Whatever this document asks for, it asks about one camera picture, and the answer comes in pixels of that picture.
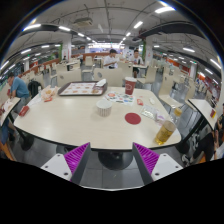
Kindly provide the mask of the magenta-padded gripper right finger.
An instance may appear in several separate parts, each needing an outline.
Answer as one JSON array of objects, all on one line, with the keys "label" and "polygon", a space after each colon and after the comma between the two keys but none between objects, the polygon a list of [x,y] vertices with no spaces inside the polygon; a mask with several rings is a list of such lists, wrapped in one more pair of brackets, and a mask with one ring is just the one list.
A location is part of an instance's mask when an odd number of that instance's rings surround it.
[{"label": "magenta-padded gripper right finger", "polygon": [[145,185],[182,169],[167,153],[158,154],[137,143],[133,144],[132,153]]}]

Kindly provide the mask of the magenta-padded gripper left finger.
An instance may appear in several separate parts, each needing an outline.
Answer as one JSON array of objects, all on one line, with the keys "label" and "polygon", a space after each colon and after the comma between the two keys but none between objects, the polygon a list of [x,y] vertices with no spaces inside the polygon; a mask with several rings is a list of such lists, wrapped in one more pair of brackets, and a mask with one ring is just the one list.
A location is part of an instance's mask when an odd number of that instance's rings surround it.
[{"label": "magenta-padded gripper left finger", "polygon": [[66,154],[57,153],[42,166],[42,169],[79,185],[90,152],[90,143],[85,143]]}]

